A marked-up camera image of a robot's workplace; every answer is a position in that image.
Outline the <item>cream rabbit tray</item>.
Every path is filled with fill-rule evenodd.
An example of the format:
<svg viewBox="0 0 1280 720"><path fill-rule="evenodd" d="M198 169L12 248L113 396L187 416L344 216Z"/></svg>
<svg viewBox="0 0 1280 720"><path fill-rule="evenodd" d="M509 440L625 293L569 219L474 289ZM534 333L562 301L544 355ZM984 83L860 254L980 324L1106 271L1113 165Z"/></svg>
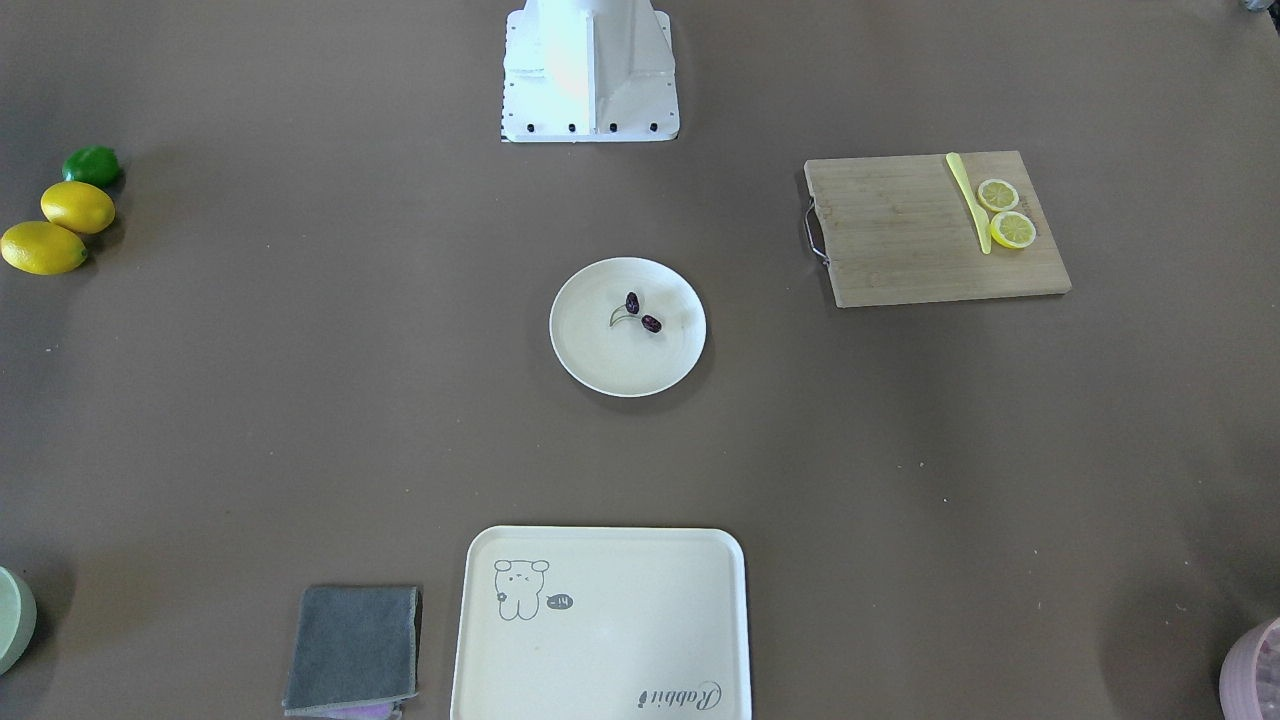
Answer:
<svg viewBox="0 0 1280 720"><path fill-rule="evenodd" d="M453 719L750 719L746 565L719 529L492 527L471 542Z"/></svg>

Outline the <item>grey folded cloth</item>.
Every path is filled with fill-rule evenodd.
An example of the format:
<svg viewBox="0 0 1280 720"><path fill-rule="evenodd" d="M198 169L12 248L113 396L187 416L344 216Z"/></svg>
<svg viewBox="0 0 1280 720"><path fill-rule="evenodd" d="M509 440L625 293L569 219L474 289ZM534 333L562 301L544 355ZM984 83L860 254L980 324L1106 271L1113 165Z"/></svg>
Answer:
<svg viewBox="0 0 1280 720"><path fill-rule="evenodd" d="M300 600L287 717L401 719L417 694L415 585L311 585Z"/></svg>

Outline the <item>green lime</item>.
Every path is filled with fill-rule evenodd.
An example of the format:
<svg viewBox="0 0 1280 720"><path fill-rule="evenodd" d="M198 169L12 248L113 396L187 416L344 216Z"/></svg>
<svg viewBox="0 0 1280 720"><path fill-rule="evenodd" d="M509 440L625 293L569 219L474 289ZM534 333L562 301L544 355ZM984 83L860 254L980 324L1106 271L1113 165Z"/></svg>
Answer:
<svg viewBox="0 0 1280 720"><path fill-rule="evenodd" d="M83 146L73 151L61 164L61 178L99 188L113 184L122 174L122 164L114 149L102 145Z"/></svg>

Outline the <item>lemon slice upper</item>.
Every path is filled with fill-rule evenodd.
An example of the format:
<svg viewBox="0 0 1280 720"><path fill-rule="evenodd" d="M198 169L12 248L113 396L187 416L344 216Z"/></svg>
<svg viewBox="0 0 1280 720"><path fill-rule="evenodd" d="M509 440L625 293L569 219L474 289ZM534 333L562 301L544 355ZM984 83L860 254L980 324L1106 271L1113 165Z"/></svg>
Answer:
<svg viewBox="0 0 1280 720"><path fill-rule="evenodd" d="M987 211L996 214L1015 211L1021 197L1010 182L1001 178L988 178L978 184L975 199Z"/></svg>

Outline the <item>yellow plastic knife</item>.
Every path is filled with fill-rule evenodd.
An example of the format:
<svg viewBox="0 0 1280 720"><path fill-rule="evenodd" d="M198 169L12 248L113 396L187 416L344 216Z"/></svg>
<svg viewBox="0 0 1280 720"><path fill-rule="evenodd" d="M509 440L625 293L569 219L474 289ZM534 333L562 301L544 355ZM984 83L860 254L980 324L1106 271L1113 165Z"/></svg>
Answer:
<svg viewBox="0 0 1280 720"><path fill-rule="evenodd" d="M947 152L945 155L945 161L951 172L951 176L956 186L963 193L966 208L972 215L980 251L984 255L989 255L992 251L992 238L989 234L989 214L978 201L974 186L966 170L966 165L959 152Z"/></svg>

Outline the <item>pink bowl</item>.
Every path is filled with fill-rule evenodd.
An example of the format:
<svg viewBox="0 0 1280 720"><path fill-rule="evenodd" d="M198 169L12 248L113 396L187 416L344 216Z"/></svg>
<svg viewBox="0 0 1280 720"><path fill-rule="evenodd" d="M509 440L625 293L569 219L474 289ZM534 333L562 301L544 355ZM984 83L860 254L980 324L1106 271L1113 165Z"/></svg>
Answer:
<svg viewBox="0 0 1280 720"><path fill-rule="evenodd" d="M1279 719L1279 619L1247 632L1230 648L1219 678L1225 719Z"/></svg>

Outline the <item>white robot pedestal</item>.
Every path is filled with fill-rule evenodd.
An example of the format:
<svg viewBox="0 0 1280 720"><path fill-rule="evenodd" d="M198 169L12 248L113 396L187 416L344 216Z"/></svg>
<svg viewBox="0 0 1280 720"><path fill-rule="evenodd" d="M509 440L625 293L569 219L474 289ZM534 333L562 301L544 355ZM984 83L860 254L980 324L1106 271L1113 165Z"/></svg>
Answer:
<svg viewBox="0 0 1280 720"><path fill-rule="evenodd" d="M507 15L503 68L506 142L678 136L671 20L649 1L527 1Z"/></svg>

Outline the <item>yellow lemon near lime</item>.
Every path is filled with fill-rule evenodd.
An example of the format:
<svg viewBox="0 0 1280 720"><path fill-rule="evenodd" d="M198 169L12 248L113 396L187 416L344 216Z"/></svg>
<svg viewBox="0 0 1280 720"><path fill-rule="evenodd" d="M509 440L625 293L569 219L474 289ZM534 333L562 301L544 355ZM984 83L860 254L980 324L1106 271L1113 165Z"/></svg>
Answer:
<svg viewBox="0 0 1280 720"><path fill-rule="evenodd" d="M47 187L40 208L49 222L77 234L97 234L116 218L113 199L100 187L79 181Z"/></svg>

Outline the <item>yellow lemon far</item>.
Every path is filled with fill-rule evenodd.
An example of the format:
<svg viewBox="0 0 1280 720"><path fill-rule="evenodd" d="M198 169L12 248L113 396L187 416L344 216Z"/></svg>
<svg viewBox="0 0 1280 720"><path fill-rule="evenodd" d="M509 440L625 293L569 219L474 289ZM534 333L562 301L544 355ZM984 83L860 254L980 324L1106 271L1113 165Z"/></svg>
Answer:
<svg viewBox="0 0 1280 720"><path fill-rule="evenodd" d="M90 255L78 234L51 222L22 222L3 233L3 259L36 275L56 275L81 266Z"/></svg>

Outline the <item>mint green bowl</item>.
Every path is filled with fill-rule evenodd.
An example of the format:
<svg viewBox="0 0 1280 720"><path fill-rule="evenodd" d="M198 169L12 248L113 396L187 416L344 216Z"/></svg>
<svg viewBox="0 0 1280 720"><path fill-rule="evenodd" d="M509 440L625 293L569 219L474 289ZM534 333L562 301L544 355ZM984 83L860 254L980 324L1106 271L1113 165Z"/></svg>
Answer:
<svg viewBox="0 0 1280 720"><path fill-rule="evenodd" d="M37 605L29 585L15 573L1 568L1 662L9 671L28 648L37 621Z"/></svg>

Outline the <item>wooden cutting board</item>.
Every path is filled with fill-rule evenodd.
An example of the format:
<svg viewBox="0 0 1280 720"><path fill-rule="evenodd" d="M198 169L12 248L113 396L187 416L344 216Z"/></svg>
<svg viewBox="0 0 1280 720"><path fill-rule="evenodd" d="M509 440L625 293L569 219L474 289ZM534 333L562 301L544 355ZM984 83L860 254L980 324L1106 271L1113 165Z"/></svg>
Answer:
<svg viewBox="0 0 1280 720"><path fill-rule="evenodd" d="M1028 249L980 251L963 192L942 154L810 159L803 172L815 254L840 307L1066 293L1073 283L1036 187L1015 150L964 152L973 184L1010 182L1038 237Z"/></svg>

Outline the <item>dark red cherry pair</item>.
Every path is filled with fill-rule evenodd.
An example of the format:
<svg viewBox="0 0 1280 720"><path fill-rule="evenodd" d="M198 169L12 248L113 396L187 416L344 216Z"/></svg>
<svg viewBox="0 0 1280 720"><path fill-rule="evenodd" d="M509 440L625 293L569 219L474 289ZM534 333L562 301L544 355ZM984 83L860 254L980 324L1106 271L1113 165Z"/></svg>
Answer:
<svg viewBox="0 0 1280 720"><path fill-rule="evenodd" d="M618 325L623 320L636 320L646 332L653 334L659 334L663 331L663 323L659 318L643 314L640 297L635 291L627 292L623 302L612 311L608 327Z"/></svg>

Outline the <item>cream round plate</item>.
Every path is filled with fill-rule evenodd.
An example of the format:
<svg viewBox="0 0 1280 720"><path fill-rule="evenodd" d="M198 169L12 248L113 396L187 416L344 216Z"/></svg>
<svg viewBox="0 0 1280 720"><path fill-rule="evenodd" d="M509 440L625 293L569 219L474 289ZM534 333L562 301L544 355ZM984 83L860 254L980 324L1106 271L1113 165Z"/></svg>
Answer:
<svg viewBox="0 0 1280 720"><path fill-rule="evenodd" d="M659 334L636 320L608 327L627 292L643 314L663 323ZM549 315L550 345L563 369L590 389L614 397L655 395L681 382L707 342L707 314L677 272L644 258L609 258L571 275Z"/></svg>

